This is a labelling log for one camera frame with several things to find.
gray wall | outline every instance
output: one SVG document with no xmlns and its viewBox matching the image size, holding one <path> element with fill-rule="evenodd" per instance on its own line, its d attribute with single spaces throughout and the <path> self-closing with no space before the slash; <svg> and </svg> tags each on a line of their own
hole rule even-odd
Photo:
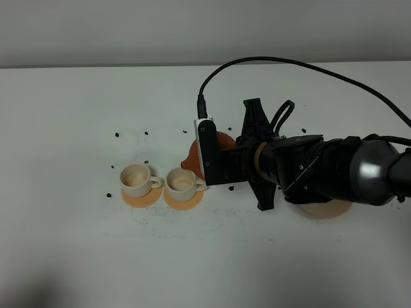
<svg viewBox="0 0 411 308">
<path fill-rule="evenodd" d="M 411 59 L 411 1 L 2 0 L 0 66 Z"/>
</svg>

orange object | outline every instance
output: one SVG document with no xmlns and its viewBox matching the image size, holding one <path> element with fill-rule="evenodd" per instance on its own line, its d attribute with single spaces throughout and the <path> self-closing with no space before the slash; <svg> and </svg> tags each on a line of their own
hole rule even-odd
<svg viewBox="0 0 411 308">
<path fill-rule="evenodd" d="M 236 142 L 233 138 L 226 133 L 217 132 L 218 147 L 222 150 L 232 149 L 236 147 Z M 185 161 L 181 162 L 182 169 L 189 169 L 195 173 L 199 178 L 205 180 L 204 175 L 201 173 L 200 159 L 198 158 L 197 140 L 195 140 L 188 153 L 188 157 Z"/>
<path fill-rule="evenodd" d="M 133 198 L 127 196 L 123 190 L 121 190 L 121 197 L 123 201 L 131 207 L 148 207 L 156 202 L 161 196 L 162 187 L 153 188 L 148 194 L 142 197 Z"/>
<path fill-rule="evenodd" d="M 187 201 L 175 201 L 174 199 L 171 199 L 171 197 L 168 195 L 167 189 L 164 190 L 164 193 L 162 195 L 164 196 L 164 201 L 168 204 L 169 207 L 175 210 L 189 210 L 200 203 L 201 199 L 203 198 L 204 191 L 197 191 L 194 197 Z"/>
</svg>

white table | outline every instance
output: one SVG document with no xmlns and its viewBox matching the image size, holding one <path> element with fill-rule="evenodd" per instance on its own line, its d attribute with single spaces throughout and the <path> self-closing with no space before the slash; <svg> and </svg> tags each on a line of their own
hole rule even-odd
<svg viewBox="0 0 411 308">
<path fill-rule="evenodd" d="M 411 62 L 319 66 L 411 116 Z M 162 198 L 147 209 L 123 203 L 123 166 L 149 160 L 164 177 L 186 158 L 198 89 L 214 69 L 0 70 L 2 293 L 51 284 L 55 307 L 411 306 L 410 200 L 354 204 L 329 220 L 307 218 L 281 192 L 260 212 L 247 183 L 211 187 L 186 212 Z M 231 67 L 204 94 L 234 138 L 250 98 L 269 118 L 296 103 L 287 136 L 410 136 L 374 96 L 292 65 Z"/>
</svg>

white cup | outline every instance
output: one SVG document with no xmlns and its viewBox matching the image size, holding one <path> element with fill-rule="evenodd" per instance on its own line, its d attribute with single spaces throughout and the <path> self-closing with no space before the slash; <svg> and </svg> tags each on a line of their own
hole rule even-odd
<svg viewBox="0 0 411 308">
<path fill-rule="evenodd" d="M 190 200 L 197 191 L 207 189 L 206 183 L 197 178 L 194 172 L 181 168 L 171 170 L 165 184 L 168 196 L 179 202 Z"/>
<path fill-rule="evenodd" d="M 144 164 L 132 164 L 120 173 L 120 184 L 124 193 L 130 197 L 142 197 L 152 188 L 161 187 L 161 179 L 152 176 L 150 169 Z"/>
</svg>

cup handle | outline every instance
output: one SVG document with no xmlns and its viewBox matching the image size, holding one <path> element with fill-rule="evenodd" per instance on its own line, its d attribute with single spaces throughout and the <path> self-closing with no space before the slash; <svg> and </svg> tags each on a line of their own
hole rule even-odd
<svg viewBox="0 0 411 308">
<path fill-rule="evenodd" d="M 162 186 L 161 179 L 156 176 L 151 176 L 150 181 L 152 181 L 152 188 L 160 188 Z"/>
<path fill-rule="evenodd" d="M 195 185 L 197 187 L 197 191 L 204 191 L 207 189 L 206 183 L 199 178 L 197 178 L 197 180 L 195 181 Z"/>
</svg>

